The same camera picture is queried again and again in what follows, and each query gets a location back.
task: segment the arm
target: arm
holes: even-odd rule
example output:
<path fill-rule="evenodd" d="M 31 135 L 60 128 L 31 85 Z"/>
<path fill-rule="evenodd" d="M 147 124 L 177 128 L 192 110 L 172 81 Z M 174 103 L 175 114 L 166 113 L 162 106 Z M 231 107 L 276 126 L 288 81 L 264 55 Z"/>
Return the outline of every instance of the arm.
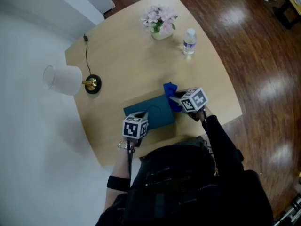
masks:
<path fill-rule="evenodd" d="M 236 149 L 235 145 L 222 128 L 217 117 L 212 115 L 211 111 L 207 107 L 207 123 L 205 123 L 203 110 L 197 112 L 196 116 L 200 118 L 210 140 L 219 174 L 222 176 L 225 174 L 233 175 L 235 173 L 242 172 L 244 170 L 241 163 L 243 156 L 240 151 Z"/>
<path fill-rule="evenodd" d="M 130 144 L 134 147 L 137 142 L 137 140 L 131 140 Z M 107 184 L 104 211 L 113 205 L 119 195 L 126 194 L 130 188 L 131 178 L 128 170 L 127 153 L 127 149 L 122 147 L 118 151 L 114 169 Z"/>
<path fill-rule="evenodd" d="M 117 155 L 116 163 L 115 163 L 115 166 L 114 166 L 114 169 L 112 172 L 112 176 L 128 179 L 129 183 L 130 183 L 130 174 L 128 171 L 128 159 L 127 159 L 127 150 L 126 149 L 121 148 L 118 151 L 118 155 Z M 107 187 L 104 211 L 106 211 L 108 207 L 113 205 L 113 203 L 118 195 L 126 194 L 126 193 L 127 193 L 127 191 L 124 192 L 124 191 L 115 190 L 115 189 Z"/>

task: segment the black jacket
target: black jacket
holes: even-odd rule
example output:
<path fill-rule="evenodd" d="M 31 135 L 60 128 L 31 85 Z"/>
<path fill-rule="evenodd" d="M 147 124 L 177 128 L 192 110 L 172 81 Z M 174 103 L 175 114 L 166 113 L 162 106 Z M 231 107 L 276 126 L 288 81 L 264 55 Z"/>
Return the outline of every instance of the black jacket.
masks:
<path fill-rule="evenodd" d="M 218 177 L 203 147 L 159 148 L 146 156 L 130 191 L 117 197 L 96 225 L 273 225 L 258 175 L 244 171 L 240 151 L 216 116 L 208 117 L 203 127 Z"/>

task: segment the hand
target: hand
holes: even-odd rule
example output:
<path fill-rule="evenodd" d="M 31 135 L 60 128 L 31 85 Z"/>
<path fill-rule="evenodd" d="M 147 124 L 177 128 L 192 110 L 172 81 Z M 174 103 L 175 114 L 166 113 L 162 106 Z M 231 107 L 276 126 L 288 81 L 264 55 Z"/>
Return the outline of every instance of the hand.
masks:
<path fill-rule="evenodd" d="M 206 117 L 209 117 L 210 115 L 213 115 L 212 112 L 208 109 L 208 107 L 206 105 L 205 105 L 205 109 L 206 109 Z M 199 118 L 201 120 L 201 122 L 204 121 L 205 117 L 204 117 L 203 109 L 199 110 L 196 113 L 196 117 Z"/>

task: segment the black strap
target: black strap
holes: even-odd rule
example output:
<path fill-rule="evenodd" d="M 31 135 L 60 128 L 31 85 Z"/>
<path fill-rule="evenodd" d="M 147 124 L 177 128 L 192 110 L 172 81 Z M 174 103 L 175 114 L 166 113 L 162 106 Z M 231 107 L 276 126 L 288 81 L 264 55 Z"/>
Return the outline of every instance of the black strap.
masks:
<path fill-rule="evenodd" d="M 127 139 L 127 162 L 128 162 L 128 173 L 130 175 L 130 181 L 132 177 L 132 160 L 133 154 L 130 152 L 130 139 Z"/>
<path fill-rule="evenodd" d="M 109 176 L 107 188 L 127 192 L 130 189 L 131 179 Z"/>

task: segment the plastic bottle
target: plastic bottle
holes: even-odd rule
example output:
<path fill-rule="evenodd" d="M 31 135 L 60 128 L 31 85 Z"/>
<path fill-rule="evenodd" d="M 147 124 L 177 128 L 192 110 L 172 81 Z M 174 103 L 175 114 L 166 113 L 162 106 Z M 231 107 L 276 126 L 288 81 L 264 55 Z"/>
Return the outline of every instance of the plastic bottle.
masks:
<path fill-rule="evenodd" d="M 184 37 L 184 48 L 183 53 L 191 55 L 194 52 L 194 47 L 197 43 L 197 36 L 194 29 L 190 28 L 187 30 L 187 33 Z"/>

